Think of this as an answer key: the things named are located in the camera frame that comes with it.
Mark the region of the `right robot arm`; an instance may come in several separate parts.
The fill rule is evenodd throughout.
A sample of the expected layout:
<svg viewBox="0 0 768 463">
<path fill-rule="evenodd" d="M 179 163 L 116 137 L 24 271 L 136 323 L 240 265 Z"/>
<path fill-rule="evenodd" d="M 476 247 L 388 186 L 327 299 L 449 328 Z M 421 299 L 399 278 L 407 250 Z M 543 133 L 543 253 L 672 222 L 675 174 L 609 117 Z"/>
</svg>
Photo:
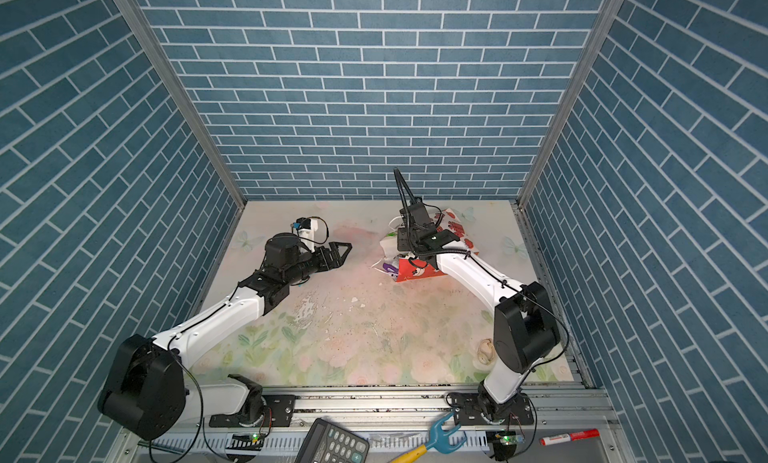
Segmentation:
<svg viewBox="0 0 768 463">
<path fill-rule="evenodd" d="M 561 342 L 547 290 L 492 268 L 453 232 L 439 229 L 419 198 L 404 203 L 400 214 L 399 249 L 452 277 L 488 307 L 496 362 L 479 385 L 478 405 L 490 421 L 507 417 L 529 374 Z"/>
</svg>

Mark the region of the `purple snack packet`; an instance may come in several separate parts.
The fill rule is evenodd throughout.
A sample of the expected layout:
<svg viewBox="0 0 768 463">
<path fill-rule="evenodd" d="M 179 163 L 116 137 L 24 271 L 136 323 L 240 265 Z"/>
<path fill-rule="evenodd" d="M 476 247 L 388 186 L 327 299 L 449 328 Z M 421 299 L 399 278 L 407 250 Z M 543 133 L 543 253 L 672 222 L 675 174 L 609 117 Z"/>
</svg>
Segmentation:
<svg viewBox="0 0 768 463">
<path fill-rule="evenodd" d="M 373 265 L 373 268 L 396 280 L 399 276 L 399 259 L 398 258 L 381 258 L 379 261 L 377 261 Z"/>
</svg>

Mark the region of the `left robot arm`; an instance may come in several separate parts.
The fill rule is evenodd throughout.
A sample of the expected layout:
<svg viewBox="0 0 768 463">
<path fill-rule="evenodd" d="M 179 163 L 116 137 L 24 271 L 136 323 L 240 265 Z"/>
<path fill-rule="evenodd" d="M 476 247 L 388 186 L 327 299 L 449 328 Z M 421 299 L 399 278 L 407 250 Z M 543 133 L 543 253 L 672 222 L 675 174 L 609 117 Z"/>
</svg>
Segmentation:
<svg viewBox="0 0 768 463">
<path fill-rule="evenodd" d="M 208 351 L 282 302 L 292 286 L 344 265 L 352 246 L 312 244 L 291 233 L 268 239 L 254 272 L 233 292 L 198 315 L 152 337 L 134 334 L 117 348 L 97 409 L 144 440 L 155 440 L 179 421 L 219 417 L 238 426 L 264 419 L 260 384 L 230 374 L 224 384 L 188 385 L 189 370 Z"/>
</svg>

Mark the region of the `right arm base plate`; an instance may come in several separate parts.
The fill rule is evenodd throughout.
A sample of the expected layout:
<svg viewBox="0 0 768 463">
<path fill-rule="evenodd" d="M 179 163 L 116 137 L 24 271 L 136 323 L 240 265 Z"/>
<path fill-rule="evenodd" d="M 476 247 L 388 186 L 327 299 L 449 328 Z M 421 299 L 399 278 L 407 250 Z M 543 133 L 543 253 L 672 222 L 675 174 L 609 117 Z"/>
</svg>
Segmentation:
<svg viewBox="0 0 768 463">
<path fill-rule="evenodd" d="M 526 426 L 535 421 L 530 398 L 522 392 L 504 403 L 497 403 L 484 392 L 450 392 L 445 396 L 445 401 L 453 411 L 454 423 L 463 426 Z"/>
</svg>

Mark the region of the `red white paper bag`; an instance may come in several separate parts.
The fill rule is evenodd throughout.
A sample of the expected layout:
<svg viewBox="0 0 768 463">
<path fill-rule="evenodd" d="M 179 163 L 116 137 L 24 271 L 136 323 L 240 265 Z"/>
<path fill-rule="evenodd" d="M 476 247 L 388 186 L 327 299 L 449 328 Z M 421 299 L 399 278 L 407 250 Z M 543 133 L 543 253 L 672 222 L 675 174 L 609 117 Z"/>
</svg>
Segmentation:
<svg viewBox="0 0 768 463">
<path fill-rule="evenodd" d="M 379 241 L 381 257 L 371 268 L 396 282 L 443 276 L 437 256 L 478 254 L 458 214 L 452 209 L 425 205 L 429 220 L 412 210 L 390 222 L 390 231 Z"/>
</svg>

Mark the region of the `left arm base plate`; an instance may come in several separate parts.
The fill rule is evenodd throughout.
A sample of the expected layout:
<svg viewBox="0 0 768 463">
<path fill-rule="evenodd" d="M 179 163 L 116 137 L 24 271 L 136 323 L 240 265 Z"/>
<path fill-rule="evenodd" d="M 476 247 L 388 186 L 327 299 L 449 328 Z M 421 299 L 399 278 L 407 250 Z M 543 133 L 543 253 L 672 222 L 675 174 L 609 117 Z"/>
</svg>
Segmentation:
<svg viewBox="0 0 768 463">
<path fill-rule="evenodd" d="M 290 394 L 260 396 L 235 414 L 210 417 L 212 428 L 287 428 L 291 425 L 297 397 Z"/>
</svg>

